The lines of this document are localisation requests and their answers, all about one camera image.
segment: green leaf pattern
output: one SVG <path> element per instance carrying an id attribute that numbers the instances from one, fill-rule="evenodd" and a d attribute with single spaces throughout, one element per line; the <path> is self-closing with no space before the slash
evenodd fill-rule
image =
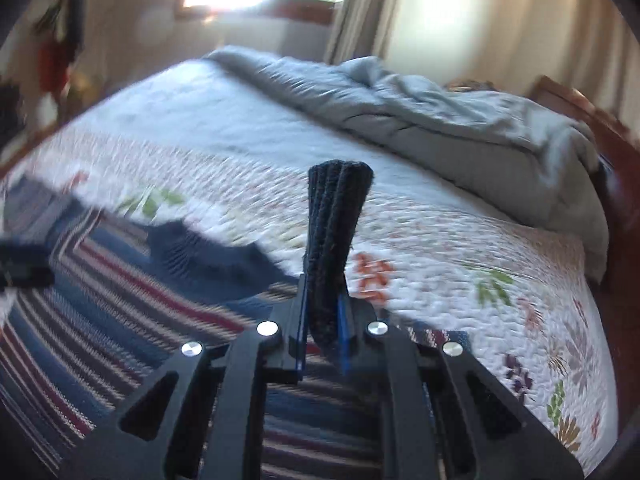
<path id="1" fill-rule="evenodd" d="M 128 196 L 116 208 L 116 213 L 124 211 L 124 216 L 135 213 L 142 204 L 142 214 L 145 218 L 153 220 L 158 214 L 158 209 L 162 204 L 167 206 L 182 205 L 186 202 L 184 197 L 170 189 L 152 188 L 142 195 Z"/>
<path id="2" fill-rule="evenodd" d="M 481 306 L 491 303 L 498 306 L 498 302 L 506 306 L 513 306 L 504 285 L 513 285 L 513 278 L 497 269 L 485 270 L 480 267 L 465 266 L 476 272 L 476 296 Z"/>
<path id="3" fill-rule="evenodd" d="M 554 428 L 558 427 L 560 419 L 562 418 L 561 406 L 564 402 L 564 383 L 558 381 L 554 387 L 554 393 L 551 396 L 551 401 L 546 406 L 546 414 L 554 424 Z"/>
<path id="4" fill-rule="evenodd" d="M 569 420 L 569 415 L 566 418 L 560 417 L 560 427 L 556 431 L 556 438 L 572 453 L 580 449 L 581 443 L 577 440 L 579 436 L 580 426 L 578 426 L 575 417 L 571 420 Z"/>

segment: gray comforter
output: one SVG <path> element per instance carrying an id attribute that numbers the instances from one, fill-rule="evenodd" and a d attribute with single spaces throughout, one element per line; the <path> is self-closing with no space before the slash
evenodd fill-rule
<path id="1" fill-rule="evenodd" d="M 240 47 L 209 55 L 277 100 L 386 146 L 476 193 L 522 224 L 574 234 L 600 280 L 609 232 L 589 174 L 591 131 L 501 92 L 453 93 L 366 57 L 328 66 Z"/>

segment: flower pattern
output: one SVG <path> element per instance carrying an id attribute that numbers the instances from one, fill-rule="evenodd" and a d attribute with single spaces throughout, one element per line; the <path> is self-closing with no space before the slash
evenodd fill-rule
<path id="1" fill-rule="evenodd" d="M 71 177 L 71 179 L 69 179 L 69 181 L 62 187 L 60 191 L 65 194 L 69 193 L 73 188 L 79 186 L 87 180 L 89 180 L 89 174 L 85 173 L 84 171 L 78 171 L 73 177 Z"/>
<path id="2" fill-rule="evenodd" d="M 589 327 L 589 324 L 587 323 L 587 318 L 584 315 L 584 307 L 582 306 L 582 303 L 580 303 L 580 301 L 576 300 L 574 298 L 574 305 L 576 310 L 578 311 L 578 316 L 580 316 L 580 319 L 582 320 L 582 322 L 584 323 L 585 327 Z"/>
<path id="3" fill-rule="evenodd" d="M 566 349 L 569 352 L 569 368 L 571 369 L 571 380 L 578 386 L 578 395 L 582 395 L 587 387 L 589 377 L 596 367 L 596 357 L 593 346 L 589 343 L 589 338 L 580 324 L 572 326 L 564 323 L 571 339 L 566 340 Z"/>
<path id="4" fill-rule="evenodd" d="M 357 253 L 356 273 L 360 276 L 356 296 L 371 303 L 384 305 L 389 300 L 385 291 L 390 274 L 395 270 L 387 260 L 375 260 L 371 254 Z"/>
<path id="5" fill-rule="evenodd" d="M 524 330 L 529 333 L 544 333 L 544 319 L 542 313 L 527 298 L 520 297 L 517 305 L 524 313 Z"/>
<path id="6" fill-rule="evenodd" d="M 567 374 L 566 361 L 561 343 L 555 335 L 551 335 L 545 345 L 546 363 L 549 369 L 557 374 L 565 376 Z"/>
<path id="7" fill-rule="evenodd" d="M 564 446 L 575 453 L 580 449 L 580 442 L 577 441 L 580 435 L 580 427 L 576 423 L 575 417 L 569 421 L 569 416 L 566 418 L 560 418 L 560 424 L 558 431 L 556 431 L 556 438 L 564 444 Z"/>
<path id="8" fill-rule="evenodd" d="M 596 416 L 593 417 L 593 422 L 591 423 L 591 436 L 594 440 L 598 437 L 598 430 L 600 429 L 600 412 L 596 413 Z"/>
<path id="9" fill-rule="evenodd" d="M 504 365 L 508 368 L 506 377 L 511 381 L 513 394 L 521 404 L 524 404 L 526 396 L 530 396 L 533 387 L 533 379 L 529 376 L 529 371 L 522 367 L 522 364 L 511 354 L 504 355 Z"/>
<path id="10" fill-rule="evenodd" d="M 229 244 L 263 240 L 269 256 L 287 272 L 297 274 L 302 268 L 308 218 L 303 171 L 95 135 L 76 126 L 53 137 L 18 169 L 12 182 L 24 171 L 33 171 L 56 189 L 82 169 L 90 178 L 74 193 L 87 203 L 98 198 L 115 209 L 127 198 L 120 204 L 121 213 L 135 210 L 137 217 L 157 219 L 159 207 L 162 219 L 201 219 L 194 228 L 203 231 L 211 229 L 213 217 L 220 218 L 221 224 L 208 235 Z M 101 178 L 104 174 L 110 178 Z M 156 192 L 147 200 L 151 186 Z M 158 194 L 167 186 L 187 202 L 173 207 L 175 196 L 166 200 Z M 207 214 L 208 206 L 219 213 Z M 377 306 L 386 303 L 390 312 L 469 330 L 474 345 L 477 342 L 474 354 L 536 416 L 546 419 L 553 387 L 548 378 L 563 380 L 562 413 L 553 412 L 558 424 L 553 427 L 548 419 L 545 423 L 567 446 L 575 444 L 575 449 L 581 441 L 576 455 L 586 472 L 603 458 L 608 451 L 603 443 L 614 431 L 604 409 L 614 409 L 615 385 L 607 382 L 606 367 L 598 366 L 600 352 L 607 352 L 606 341 L 598 324 L 589 320 L 595 307 L 584 283 L 579 242 L 372 189 L 351 254 L 346 273 L 354 293 L 360 291 L 359 296 Z M 520 304 L 518 298 L 530 305 Z M 569 322 L 573 335 L 564 322 Z M 518 356 L 513 357 L 513 368 L 502 366 L 505 351 Z M 525 355 L 527 370 L 516 362 Z M 594 424 L 598 411 L 601 420 Z M 576 428 L 578 436 L 571 440 Z M 596 428 L 588 433 L 597 437 L 580 437 L 579 428 Z"/>

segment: blanket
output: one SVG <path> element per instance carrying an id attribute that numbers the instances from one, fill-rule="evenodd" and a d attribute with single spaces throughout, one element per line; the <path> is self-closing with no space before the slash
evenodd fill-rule
<path id="1" fill-rule="evenodd" d="M 582 241 L 600 281 L 609 232 L 590 181 L 585 124 L 502 92 L 448 92 L 366 57 L 340 66 L 225 47 L 209 59 L 294 108 L 385 146 L 476 193 L 518 222 Z"/>
<path id="2" fill-rule="evenodd" d="M 13 236 L 38 237 L 52 251 L 55 286 L 19 291 L 4 327 L 0 401 L 54 474 L 182 343 L 225 344 L 296 293 L 297 279 L 256 245 L 222 246 L 182 222 L 138 224 L 36 180 L 10 190 L 4 213 Z M 391 321 L 422 344 L 455 340 L 470 349 L 465 333 Z M 313 340 L 305 379 L 270 384 L 265 412 L 264 478 L 380 475 L 375 404 L 357 396 Z"/>
<path id="3" fill-rule="evenodd" d="M 289 276 L 302 272 L 306 171 L 88 132 L 83 124 L 65 127 L 5 182 L 28 174 L 135 222 L 181 219 L 227 246 L 255 242 Z M 345 277 L 352 296 L 393 316 L 467 332 L 476 358 L 585 472 L 615 443 L 613 367 L 577 238 L 374 187 Z"/>

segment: wall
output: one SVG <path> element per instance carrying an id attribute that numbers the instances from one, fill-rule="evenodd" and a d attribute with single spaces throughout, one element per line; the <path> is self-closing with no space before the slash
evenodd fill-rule
<path id="1" fill-rule="evenodd" d="M 40 103 L 38 41 L 33 24 L 55 0 L 33 0 L 0 48 L 0 74 L 20 83 L 29 129 Z M 238 44 L 302 59 L 321 60 L 329 27 L 277 18 L 233 16 L 210 23 L 174 18 L 175 0 L 87 0 L 84 51 L 77 69 L 106 91 L 122 88 L 222 44 Z"/>
<path id="2" fill-rule="evenodd" d="M 488 0 L 399 0 L 386 65 L 444 84 L 474 66 Z"/>

